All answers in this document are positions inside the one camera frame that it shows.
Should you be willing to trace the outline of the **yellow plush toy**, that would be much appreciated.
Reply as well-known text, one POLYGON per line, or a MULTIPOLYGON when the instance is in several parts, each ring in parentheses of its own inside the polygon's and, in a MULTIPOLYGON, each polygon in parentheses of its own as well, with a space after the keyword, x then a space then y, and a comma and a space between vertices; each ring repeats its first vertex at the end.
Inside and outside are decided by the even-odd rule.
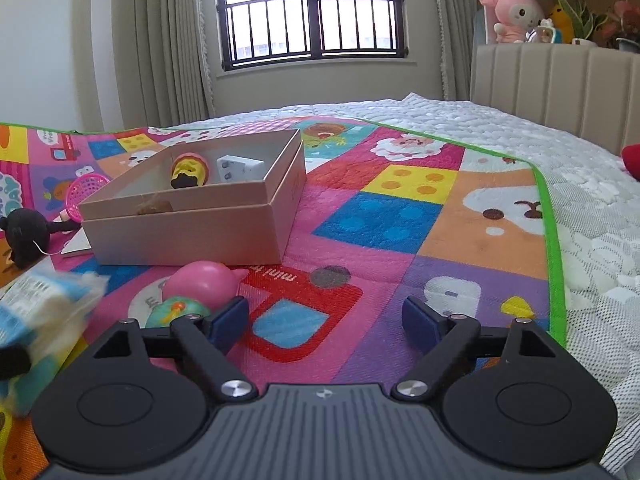
POLYGON ((573 23, 570 16, 566 14, 559 4, 556 4, 549 13, 549 18, 553 26, 562 35, 564 44, 571 44, 574 39, 573 23))

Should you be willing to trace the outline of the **pink plush bunny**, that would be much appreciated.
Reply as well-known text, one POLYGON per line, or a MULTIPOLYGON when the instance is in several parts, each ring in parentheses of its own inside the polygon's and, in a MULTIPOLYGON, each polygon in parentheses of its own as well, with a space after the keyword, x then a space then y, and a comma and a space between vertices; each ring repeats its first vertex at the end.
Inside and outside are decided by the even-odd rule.
POLYGON ((537 0, 478 0, 485 9, 495 13, 492 29, 497 44, 524 42, 526 35, 544 18, 537 0))

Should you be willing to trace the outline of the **pink plastic net scoop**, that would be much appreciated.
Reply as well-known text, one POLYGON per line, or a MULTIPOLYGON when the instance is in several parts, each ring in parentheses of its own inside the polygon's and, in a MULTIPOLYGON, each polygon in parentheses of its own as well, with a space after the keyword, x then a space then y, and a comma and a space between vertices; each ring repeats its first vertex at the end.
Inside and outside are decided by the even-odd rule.
POLYGON ((110 178, 97 172, 90 172, 90 174, 83 174, 77 177, 66 188, 63 195, 64 207, 60 213, 60 218, 63 221, 73 220, 81 223, 82 215, 79 210, 79 205, 110 182, 110 178))

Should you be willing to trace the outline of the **green potted plant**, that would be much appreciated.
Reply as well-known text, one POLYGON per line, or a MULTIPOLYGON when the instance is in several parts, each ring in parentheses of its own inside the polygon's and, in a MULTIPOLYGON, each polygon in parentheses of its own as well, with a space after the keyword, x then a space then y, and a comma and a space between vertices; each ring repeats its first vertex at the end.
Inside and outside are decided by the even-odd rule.
POLYGON ((574 39, 571 44, 598 43, 597 36, 602 32, 608 16, 589 9, 586 0, 556 0, 573 23, 574 39))

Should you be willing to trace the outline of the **black plush toy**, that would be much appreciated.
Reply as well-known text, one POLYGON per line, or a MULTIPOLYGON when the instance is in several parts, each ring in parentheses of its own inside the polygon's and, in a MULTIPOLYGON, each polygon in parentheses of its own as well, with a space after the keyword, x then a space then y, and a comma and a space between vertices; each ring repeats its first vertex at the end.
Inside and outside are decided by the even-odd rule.
POLYGON ((21 270, 48 254, 53 234, 80 228, 81 224, 75 220, 49 221, 39 211, 28 208, 17 208, 1 217, 1 231, 11 249, 11 260, 21 270))

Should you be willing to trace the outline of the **pink cardboard box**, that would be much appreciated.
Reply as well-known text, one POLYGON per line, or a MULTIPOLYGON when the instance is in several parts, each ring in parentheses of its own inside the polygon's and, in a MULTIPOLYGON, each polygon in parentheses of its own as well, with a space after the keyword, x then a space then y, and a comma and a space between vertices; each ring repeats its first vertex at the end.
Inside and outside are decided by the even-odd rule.
POLYGON ((221 136, 165 148, 111 180, 79 210, 93 255, 102 264, 273 264, 283 259, 305 181, 299 130, 221 136), (207 160, 206 185, 171 187, 172 163, 183 153, 207 160), (265 177, 221 182, 216 160, 224 155, 263 160, 265 177))

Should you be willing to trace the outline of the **blue white tissue pack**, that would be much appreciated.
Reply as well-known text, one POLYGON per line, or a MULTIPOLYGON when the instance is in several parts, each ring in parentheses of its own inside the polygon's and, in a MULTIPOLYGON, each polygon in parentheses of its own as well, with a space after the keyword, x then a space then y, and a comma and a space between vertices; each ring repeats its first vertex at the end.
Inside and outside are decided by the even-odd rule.
POLYGON ((87 328, 92 310, 105 295, 105 275, 32 269, 1 297, 1 348, 24 348, 27 372, 3 379, 1 405, 26 416, 52 382, 87 328))

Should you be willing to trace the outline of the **white square notepad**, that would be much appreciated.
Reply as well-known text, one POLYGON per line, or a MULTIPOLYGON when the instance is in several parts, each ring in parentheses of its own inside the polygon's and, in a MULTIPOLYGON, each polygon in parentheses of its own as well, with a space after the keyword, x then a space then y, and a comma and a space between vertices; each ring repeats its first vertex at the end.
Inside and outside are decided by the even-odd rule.
POLYGON ((61 249, 62 257, 75 257, 92 253, 92 247, 84 229, 80 229, 61 249))

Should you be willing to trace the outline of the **beige curtain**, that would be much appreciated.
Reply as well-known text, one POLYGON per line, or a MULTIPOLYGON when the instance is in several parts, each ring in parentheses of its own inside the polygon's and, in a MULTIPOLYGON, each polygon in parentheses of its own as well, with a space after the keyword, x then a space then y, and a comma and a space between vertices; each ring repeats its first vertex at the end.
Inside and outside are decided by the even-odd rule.
POLYGON ((440 42, 440 76, 445 100, 470 96, 474 20, 478 0, 435 0, 440 42))
POLYGON ((203 0, 72 0, 82 126, 115 131, 213 117, 203 0))

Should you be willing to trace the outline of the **white battery charger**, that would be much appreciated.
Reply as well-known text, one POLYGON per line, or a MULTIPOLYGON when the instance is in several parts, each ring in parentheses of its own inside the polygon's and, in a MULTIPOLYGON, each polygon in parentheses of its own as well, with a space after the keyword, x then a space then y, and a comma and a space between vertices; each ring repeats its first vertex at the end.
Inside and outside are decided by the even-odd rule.
POLYGON ((216 160, 221 182, 261 181, 266 174, 266 164, 261 159, 224 155, 216 160))

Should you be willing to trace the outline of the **beige padded headboard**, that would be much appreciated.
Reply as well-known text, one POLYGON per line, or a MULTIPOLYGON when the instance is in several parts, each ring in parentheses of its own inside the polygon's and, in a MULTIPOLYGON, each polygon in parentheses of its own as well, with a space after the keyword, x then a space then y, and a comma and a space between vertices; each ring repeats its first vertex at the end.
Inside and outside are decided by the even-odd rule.
POLYGON ((639 55, 569 44, 484 44, 471 100, 617 155, 639 142, 639 55))

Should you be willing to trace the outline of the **dark framed window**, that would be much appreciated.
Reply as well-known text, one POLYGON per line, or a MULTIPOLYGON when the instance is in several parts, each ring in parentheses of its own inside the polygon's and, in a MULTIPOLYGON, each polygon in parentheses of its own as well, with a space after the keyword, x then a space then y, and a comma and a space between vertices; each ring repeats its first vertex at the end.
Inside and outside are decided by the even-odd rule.
POLYGON ((405 0, 216 0, 221 67, 405 58, 405 0))

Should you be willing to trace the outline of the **white quilted bedspread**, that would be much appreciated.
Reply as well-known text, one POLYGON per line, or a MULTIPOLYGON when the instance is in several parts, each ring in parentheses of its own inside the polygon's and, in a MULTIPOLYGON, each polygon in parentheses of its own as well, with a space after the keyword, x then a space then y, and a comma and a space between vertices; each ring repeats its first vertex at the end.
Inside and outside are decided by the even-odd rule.
POLYGON ((558 222, 568 351, 615 401, 618 423, 602 464, 639 475, 639 185, 620 159, 570 133, 469 101, 401 100, 293 105, 170 127, 163 145, 209 140, 260 120, 355 118, 511 154, 548 184, 558 222))

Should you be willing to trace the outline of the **beige curtain right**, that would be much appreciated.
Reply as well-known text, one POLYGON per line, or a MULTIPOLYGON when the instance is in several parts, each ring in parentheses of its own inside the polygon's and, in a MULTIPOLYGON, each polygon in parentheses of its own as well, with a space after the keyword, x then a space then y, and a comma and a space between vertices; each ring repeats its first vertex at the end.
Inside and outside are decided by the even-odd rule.
POLYGON ((435 0, 440 42, 440 76, 445 100, 470 96, 474 20, 478 0, 435 0))

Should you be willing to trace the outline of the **pink yellow pudding cup toy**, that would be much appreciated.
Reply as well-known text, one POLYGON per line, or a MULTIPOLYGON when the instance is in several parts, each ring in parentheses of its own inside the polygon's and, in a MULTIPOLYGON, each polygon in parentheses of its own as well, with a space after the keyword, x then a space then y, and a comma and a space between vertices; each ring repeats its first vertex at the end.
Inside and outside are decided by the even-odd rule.
POLYGON ((172 188, 195 188, 206 185, 209 178, 207 160, 196 153, 177 156, 171 166, 170 185, 172 188))

